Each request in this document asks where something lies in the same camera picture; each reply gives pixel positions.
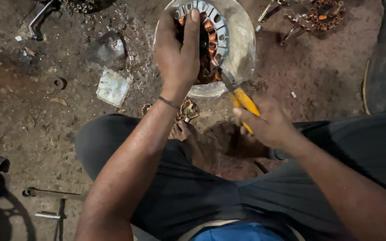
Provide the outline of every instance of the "hand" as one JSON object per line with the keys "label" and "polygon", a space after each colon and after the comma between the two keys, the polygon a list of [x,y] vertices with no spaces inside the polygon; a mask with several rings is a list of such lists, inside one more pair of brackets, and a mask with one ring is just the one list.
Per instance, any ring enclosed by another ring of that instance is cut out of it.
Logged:
{"label": "hand", "polygon": [[199,74],[200,13],[194,8],[188,15],[184,43],[176,38],[173,9],[166,10],[159,20],[154,45],[154,60],[164,80],[161,96],[176,104],[182,101]]}
{"label": "hand", "polygon": [[303,138],[275,99],[265,97],[264,94],[255,94],[253,101],[260,116],[239,107],[234,108],[233,113],[251,128],[262,144],[274,149],[288,150]]}

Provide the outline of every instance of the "black wristband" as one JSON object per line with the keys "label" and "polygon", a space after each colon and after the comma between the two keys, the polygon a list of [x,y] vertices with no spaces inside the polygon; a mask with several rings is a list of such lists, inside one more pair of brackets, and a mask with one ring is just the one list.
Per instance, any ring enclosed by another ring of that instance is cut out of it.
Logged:
{"label": "black wristband", "polygon": [[169,101],[169,100],[166,100],[166,99],[163,98],[162,96],[159,96],[158,99],[161,100],[161,101],[163,101],[165,104],[168,104],[168,105],[174,107],[174,108],[177,109],[177,110],[179,109],[179,106],[177,106],[176,104],[172,103],[172,102]]}

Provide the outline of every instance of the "left hand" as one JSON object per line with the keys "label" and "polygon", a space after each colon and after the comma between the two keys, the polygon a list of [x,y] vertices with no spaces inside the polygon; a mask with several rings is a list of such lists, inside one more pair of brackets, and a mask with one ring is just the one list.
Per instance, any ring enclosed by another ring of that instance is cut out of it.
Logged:
{"label": "left hand", "polygon": [[184,43],[176,38],[173,9],[166,10],[159,20],[154,45],[154,60],[164,80],[161,96],[178,104],[182,101],[199,74],[200,13],[194,8],[188,15]]}

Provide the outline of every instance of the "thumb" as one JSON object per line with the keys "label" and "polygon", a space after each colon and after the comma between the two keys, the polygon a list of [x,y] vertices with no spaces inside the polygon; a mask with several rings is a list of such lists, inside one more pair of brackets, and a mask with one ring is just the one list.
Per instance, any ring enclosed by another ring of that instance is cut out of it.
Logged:
{"label": "thumb", "polygon": [[263,126],[262,119],[244,108],[235,107],[233,109],[233,113],[237,118],[239,118],[239,120],[246,123],[253,130],[253,132],[254,130],[260,128],[260,126]]}
{"label": "thumb", "polygon": [[199,58],[199,33],[200,12],[197,8],[193,8],[187,16],[182,53]]}

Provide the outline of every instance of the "spanner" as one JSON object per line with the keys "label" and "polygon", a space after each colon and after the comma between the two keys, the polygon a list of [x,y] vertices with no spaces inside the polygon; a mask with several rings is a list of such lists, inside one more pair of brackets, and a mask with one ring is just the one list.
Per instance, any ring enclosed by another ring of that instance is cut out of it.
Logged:
{"label": "spanner", "polygon": [[54,197],[57,199],[71,199],[71,200],[79,200],[79,201],[85,201],[88,193],[83,194],[76,194],[76,193],[62,193],[62,192],[55,192],[55,191],[47,191],[47,190],[40,190],[36,189],[34,187],[28,187],[22,192],[22,196],[24,197]]}

